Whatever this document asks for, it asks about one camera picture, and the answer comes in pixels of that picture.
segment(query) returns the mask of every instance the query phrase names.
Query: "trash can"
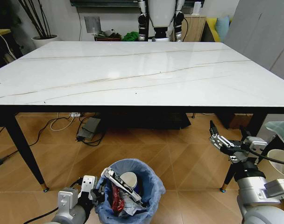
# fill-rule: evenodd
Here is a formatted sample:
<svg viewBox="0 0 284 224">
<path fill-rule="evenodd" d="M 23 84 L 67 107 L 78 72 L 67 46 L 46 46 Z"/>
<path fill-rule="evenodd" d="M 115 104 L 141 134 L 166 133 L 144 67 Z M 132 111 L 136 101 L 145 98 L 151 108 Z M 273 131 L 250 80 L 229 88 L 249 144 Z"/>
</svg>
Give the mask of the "trash can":
<svg viewBox="0 0 284 224">
<path fill-rule="evenodd" d="M 141 197 L 146 204 L 146 210 L 137 211 L 133 216 L 117 217 L 111 209 L 109 196 L 112 194 L 111 182 L 107 181 L 105 187 L 105 201 L 95 208 L 102 224 L 149 224 L 155 214 L 161 195 L 166 192 L 163 182 L 155 174 L 152 168 L 138 159 L 124 159 L 113 163 L 110 168 L 119 176 L 125 172 L 134 172 L 142 183 Z M 104 181 L 100 178 L 98 186 Z"/>
<path fill-rule="evenodd" d="M 272 149 L 268 152 L 268 157 L 280 161 L 284 161 L 284 150 Z M 259 170 L 262 171 L 268 182 L 275 179 L 284 179 L 284 165 L 276 162 L 271 162 L 269 160 L 262 160 L 258 164 Z"/>
</svg>

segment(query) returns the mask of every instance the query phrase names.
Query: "potted plant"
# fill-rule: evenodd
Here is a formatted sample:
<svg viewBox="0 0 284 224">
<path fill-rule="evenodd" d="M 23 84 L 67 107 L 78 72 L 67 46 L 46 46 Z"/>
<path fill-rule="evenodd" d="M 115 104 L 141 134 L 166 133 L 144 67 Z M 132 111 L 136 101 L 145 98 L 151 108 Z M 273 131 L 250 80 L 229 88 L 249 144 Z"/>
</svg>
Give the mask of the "potted plant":
<svg viewBox="0 0 284 224">
<path fill-rule="evenodd" d="M 37 33 L 39 36 L 35 36 L 32 39 L 36 48 L 39 48 L 51 41 L 59 41 L 60 38 L 58 35 L 52 35 L 50 33 L 50 27 L 48 20 L 44 14 L 43 6 L 40 0 L 37 0 L 39 4 L 41 18 L 39 17 L 36 7 L 33 3 L 33 0 L 19 0 L 21 6 L 26 11 L 28 17 L 31 19 Z"/>
</svg>

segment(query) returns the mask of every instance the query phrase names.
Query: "table top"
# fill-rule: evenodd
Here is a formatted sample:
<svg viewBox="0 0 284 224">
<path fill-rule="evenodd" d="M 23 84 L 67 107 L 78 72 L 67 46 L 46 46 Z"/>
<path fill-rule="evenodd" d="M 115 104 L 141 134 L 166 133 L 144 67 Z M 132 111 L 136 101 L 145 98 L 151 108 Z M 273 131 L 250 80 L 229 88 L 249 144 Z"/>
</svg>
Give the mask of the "table top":
<svg viewBox="0 0 284 224">
<path fill-rule="evenodd" d="M 51 42 L 0 69 L 0 105 L 284 107 L 284 80 L 216 42 Z"/>
<path fill-rule="evenodd" d="M 9 34 L 11 32 L 10 29 L 0 29 L 0 35 Z"/>
</svg>

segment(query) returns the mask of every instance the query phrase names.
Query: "plant pot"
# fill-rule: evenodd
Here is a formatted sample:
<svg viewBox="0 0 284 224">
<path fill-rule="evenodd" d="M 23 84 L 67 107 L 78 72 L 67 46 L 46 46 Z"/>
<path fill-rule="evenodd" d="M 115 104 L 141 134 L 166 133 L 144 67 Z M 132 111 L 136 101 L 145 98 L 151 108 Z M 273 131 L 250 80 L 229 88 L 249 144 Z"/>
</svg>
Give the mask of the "plant pot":
<svg viewBox="0 0 284 224">
<path fill-rule="evenodd" d="M 33 38 L 31 38 L 31 40 L 33 41 L 34 45 L 36 48 L 39 48 L 49 42 L 52 42 L 52 41 L 60 41 L 60 37 L 58 35 L 51 35 L 51 38 L 49 39 L 40 39 L 39 36 L 35 36 Z"/>
</svg>

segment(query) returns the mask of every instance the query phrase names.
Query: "blue trash bag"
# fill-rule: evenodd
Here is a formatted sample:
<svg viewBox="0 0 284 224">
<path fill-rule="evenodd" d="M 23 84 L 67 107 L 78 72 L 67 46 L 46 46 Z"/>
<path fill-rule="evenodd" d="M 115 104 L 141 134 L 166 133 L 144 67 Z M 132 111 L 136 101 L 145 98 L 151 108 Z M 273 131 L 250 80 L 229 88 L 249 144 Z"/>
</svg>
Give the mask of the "blue trash bag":
<svg viewBox="0 0 284 224">
<path fill-rule="evenodd" d="M 134 172 L 142 182 L 142 202 L 146 203 L 146 210 L 137 211 L 133 216 L 126 218 L 117 217 L 111 209 L 108 195 L 112 195 L 111 182 L 107 181 L 105 186 L 105 201 L 95 208 L 102 224 L 149 224 L 155 214 L 161 194 L 166 192 L 161 179 L 144 162 L 138 159 L 124 159 L 113 163 L 111 166 L 119 176 L 125 172 Z M 104 181 L 105 177 L 100 178 L 97 188 Z"/>
</svg>

